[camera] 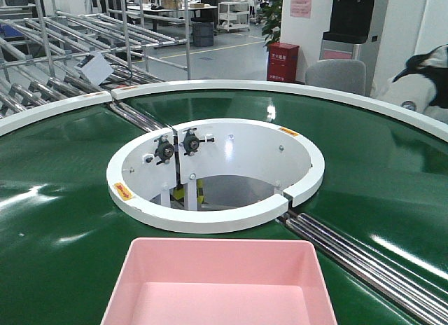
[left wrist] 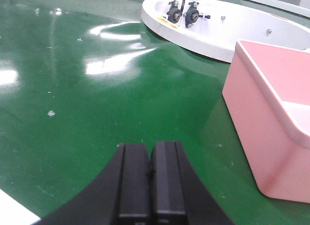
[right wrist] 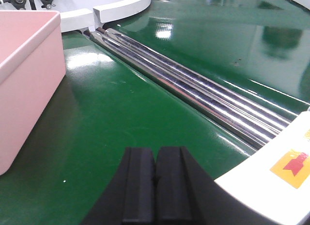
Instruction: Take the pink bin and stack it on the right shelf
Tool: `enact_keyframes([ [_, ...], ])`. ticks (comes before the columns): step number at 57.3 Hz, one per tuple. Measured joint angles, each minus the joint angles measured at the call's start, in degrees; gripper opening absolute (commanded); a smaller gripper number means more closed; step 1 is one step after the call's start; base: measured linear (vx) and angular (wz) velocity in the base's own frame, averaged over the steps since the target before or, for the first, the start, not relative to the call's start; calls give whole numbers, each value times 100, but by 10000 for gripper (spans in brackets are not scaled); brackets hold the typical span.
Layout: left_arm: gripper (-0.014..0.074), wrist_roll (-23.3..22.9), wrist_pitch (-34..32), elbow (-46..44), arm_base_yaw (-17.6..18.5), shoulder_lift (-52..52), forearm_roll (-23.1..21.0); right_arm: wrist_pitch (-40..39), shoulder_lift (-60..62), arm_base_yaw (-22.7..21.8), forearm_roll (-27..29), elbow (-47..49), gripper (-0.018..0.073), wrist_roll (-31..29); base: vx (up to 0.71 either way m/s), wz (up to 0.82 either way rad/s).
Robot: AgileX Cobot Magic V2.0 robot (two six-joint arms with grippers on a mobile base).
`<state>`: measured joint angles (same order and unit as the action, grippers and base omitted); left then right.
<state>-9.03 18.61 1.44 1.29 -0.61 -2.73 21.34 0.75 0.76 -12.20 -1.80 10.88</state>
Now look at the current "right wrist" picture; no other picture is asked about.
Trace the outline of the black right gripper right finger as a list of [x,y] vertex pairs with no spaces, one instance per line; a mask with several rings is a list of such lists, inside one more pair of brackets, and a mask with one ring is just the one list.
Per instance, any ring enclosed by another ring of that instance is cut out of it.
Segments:
[[186,147],[162,147],[156,160],[160,225],[231,225],[233,203]]

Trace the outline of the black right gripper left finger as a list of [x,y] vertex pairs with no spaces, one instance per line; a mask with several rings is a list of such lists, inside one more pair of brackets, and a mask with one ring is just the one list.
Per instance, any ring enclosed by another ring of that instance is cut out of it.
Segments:
[[84,225],[151,225],[155,220],[155,161],[149,148],[127,147],[112,180]]

